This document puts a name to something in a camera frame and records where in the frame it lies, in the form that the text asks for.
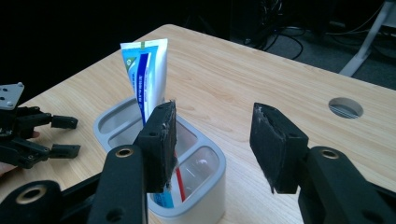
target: round hole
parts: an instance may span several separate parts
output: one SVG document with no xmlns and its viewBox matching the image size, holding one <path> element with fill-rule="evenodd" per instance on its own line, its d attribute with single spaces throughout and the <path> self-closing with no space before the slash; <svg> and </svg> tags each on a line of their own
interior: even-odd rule
<svg viewBox="0 0 396 224">
<path fill-rule="evenodd" d="M 344 119 L 356 119 L 363 115 L 361 105 L 348 98 L 334 98 L 329 102 L 330 110 L 337 116 Z"/>
<path fill-rule="evenodd" d="M 373 223 L 384 223 L 384 219 L 377 213 L 372 211 L 363 210 L 363 216 Z"/>
<path fill-rule="evenodd" d="M 134 154 L 134 151 L 130 148 L 122 148 L 116 152 L 116 156 L 119 158 L 129 157 Z"/>
<path fill-rule="evenodd" d="M 17 203 L 28 204 L 35 202 L 40 199 L 47 191 L 47 188 L 43 185 L 33 186 L 29 189 L 24 190 L 17 197 Z"/>
<path fill-rule="evenodd" d="M 320 152 L 321 152 L 322 156 L 324 156 L 328 159 L 336 160 L 339 158 L 339 156 L 336 152 L 331 151 L 329 149 L 322 149 Z"/>
<path fill-rule="evenodd" d="M 106 219 L 107 221 L 114 223 L 120 221 L 122 219 L 122 216 L 123 216 L 122 209 L 116 208 L 107 213 Z"/>
</svg>

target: black cable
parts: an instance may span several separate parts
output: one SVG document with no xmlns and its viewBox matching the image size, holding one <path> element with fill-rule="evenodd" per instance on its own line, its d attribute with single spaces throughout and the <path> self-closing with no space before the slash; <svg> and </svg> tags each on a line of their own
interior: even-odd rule
<svg viewBox="0 0 396 224">
<path fill-rule="evenodd" d="M 266 47 L 265 49 L 263 49 L 263 51 L 267 51 L 268 49 L 270 49 L 270 48 L 275 44 L 275 42 L 278 40 L 278 38 L 279 38 L 280 36 L 284 36 L 284 37 L 286 37 L 286 38 L 289 38 L 289 39 L 295 41 L 295 42 L 300 46 L 300 51 L 297 53 L 297 55 L 294 56 L 294 57 L 292 57 L 292 58 L 290 58 L 290 59 L 291 59 L 291 60 L 296 60 L 298 57 L 300 57 L 300 55 L 301 55 L 301 54 L 303 53 L 303 51 L 304 51 L 304 46 L 303 46 L 303 44 L 302 44 L 298 39 L 294 38 L 293 36 L 291 36 L 291 35 L 284 35 L 284 34 L 281 34 L 281 33 L 276 33 L 276 37 L 274 38 L 274 40 L 271 42 L 271 44 L 270 44 L 268 47 Z"/>
<path fill-rule="evenodd" d="M 290 35 L 282 35 L 282 36 L 285 36 L 287 38 L 294 40 L 300 46 L 300 52 L 298 52 L 298 54 L 296 56 L 291 58 L 291 60 L 296 60 L 303 53 L 303 50 L 304 50 L 303 44 L 298 39 L 294 38 L 293 36 L 290 36 Z"/>
<path fill-rule="evenodd" d="M 270 49 L 275 44 L 278 37 L 279 37 L 279 34 L 276 34 L 276 36 L 275 36 L 274 40 L 271 42 L 271 44 L 267 48 L 263 49 L 262 51 L 267 51 L 268 49 Z"/>
<path fill-rule="evenodd" d="M 346 43 L 346 42 L 343 42 L 343 41 L 339 40 L 337 37 L 335 37 L 335 35 L 330 35 L 330 37 L 331 37 L 335 42 L 337 42 L 337 43 L 339 43 L 339 44 L 342 44 L 342 45 L 349 45 L 349 46 L 361 46 L 361 44 L 363 44 L 363 41 L 364 41 L 364 40 L 361 40 L 360 43 Z"/>
<path fill-rule="evenodd" d="M 375 49 L 375 51 L 376 51 L 377 53 L 379 53 L 382 57 L 385 57 L 385 58 L 391 59 L 391 60 L 396 60 L 396 57 L 392 57 L 392 56 L 389 56 L 389 55 L 387 55 L 387 54 L 381 52 L 381 50 L 379 50 L 376 46 L 372 45 L 371 47 L 372 47 L 373 49 Z"/>
</svg>

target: wooden table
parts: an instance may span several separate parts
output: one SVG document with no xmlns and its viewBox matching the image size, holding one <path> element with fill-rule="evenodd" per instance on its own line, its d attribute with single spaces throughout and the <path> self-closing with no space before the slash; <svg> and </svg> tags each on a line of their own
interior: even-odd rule
<svg viewBox="0 0 396 224">
<path fill-rule="evenodd" d="M 220 223 L 303 222 L 298 195 L 273 195 L 250 149 L 255 102 L 278 108 L 309 136 L 310 147 L 343 151 L 367 180 L 396 191 L 396 91 L 174 25 L 160 27 L 139 41 L 160 38 L 169 39 L 166 100 L 176 100 L 177 113 L 213 140 L 227 159 L 227 207 Z M 79 144 L 81 150 L 73 160 L 48 160 L 4 175 L 0 200 L 34 180 L 52 179 L 66 189 L 101 172 L 106 153 L 92 125 L 131 95 L 116 51 L 24 104 L 78 118 L 76 130 L 37 128 L 42 134 L 35 141 L 47 147 Z M 334 115 L 328 103 L 337 97 L 358 102 L 363 115 L 357 119 Z M 149 221 L 159 222 L 152 214 Z"/>
</svg>

